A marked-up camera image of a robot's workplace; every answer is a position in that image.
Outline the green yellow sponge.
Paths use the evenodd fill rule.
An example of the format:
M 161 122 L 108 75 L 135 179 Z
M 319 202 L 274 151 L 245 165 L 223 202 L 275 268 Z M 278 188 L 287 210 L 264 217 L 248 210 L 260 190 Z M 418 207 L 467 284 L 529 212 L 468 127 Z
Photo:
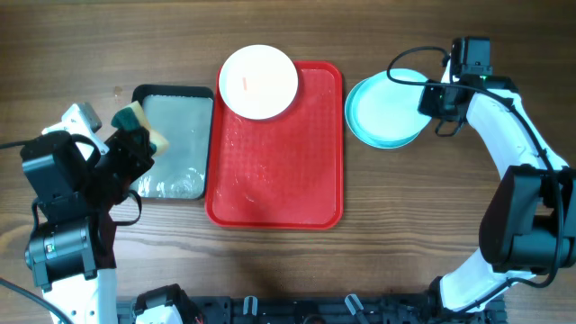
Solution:
M 124 131 L 147 130 L 148 144 L 152 150 L 153 157 L 161 156 L 169 147 L 167 139 L 152 128 L 138 101 L 134 101 L 120 109 L 112 117 L 111 125 L 118 130 Z

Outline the white round plate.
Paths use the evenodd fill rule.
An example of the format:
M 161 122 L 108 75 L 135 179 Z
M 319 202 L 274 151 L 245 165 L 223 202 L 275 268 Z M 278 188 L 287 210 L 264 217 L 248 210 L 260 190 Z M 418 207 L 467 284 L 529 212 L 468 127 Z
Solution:
M 267 120 L 293 102 L 299 77 L 293 61 L 281 50 L 264 44 L 249 45 L 231 54 L 218 79 L 223 102 L 237 115 Z

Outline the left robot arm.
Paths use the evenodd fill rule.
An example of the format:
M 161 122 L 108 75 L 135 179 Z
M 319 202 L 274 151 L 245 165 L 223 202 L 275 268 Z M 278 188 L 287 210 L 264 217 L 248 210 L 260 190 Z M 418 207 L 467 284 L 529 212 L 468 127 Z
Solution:
M 35 224 L 24 256 L 55 322 L 118 322 L 113 242 L 121 224 L 109 211 L 137 196 L 131 183 L 154 164 L 144 128 L 117 130 L 107 153 L 83 157 L 78 145 L 91 142 L 58 130 L 21 150 L 37 194 L 32 210 L 46 218 Z

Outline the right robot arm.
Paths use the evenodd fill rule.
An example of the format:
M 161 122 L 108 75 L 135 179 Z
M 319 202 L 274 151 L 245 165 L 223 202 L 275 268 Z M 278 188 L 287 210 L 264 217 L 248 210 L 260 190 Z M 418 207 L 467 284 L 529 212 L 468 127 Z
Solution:
M 428 317 L 467 317 L 515 285 L 548 287 L 575 264 L 575 170 L 545 142 L 507 77 L 429 80 L 419 111 L 475 129 L 499 171 L 478 249 L 428 290 Z

